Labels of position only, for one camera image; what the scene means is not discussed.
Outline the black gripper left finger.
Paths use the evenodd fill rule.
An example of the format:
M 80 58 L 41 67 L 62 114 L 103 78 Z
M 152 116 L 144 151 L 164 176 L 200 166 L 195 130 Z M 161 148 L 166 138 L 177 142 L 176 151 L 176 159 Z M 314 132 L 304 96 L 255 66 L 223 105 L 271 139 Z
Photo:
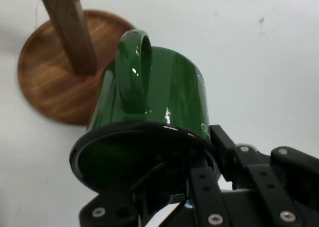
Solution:
M 229 227 L 231 220 L 212 156 L 191 151 L 137 180 L 100 192 L 79 213 L 82 227 L 143 227 L 164 206 L 177 207 L 161 227 Z

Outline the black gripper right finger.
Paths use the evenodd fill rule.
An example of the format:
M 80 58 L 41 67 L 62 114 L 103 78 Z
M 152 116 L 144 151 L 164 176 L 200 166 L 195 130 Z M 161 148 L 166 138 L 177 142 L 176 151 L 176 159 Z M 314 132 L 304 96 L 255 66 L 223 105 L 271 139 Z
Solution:
M 288 146 L 269 155 L 236 145 L 220 125 L 210 127 L 221 174 L 232 182 L 227 204 L 235 226 L 317 227 L 319 160 Z

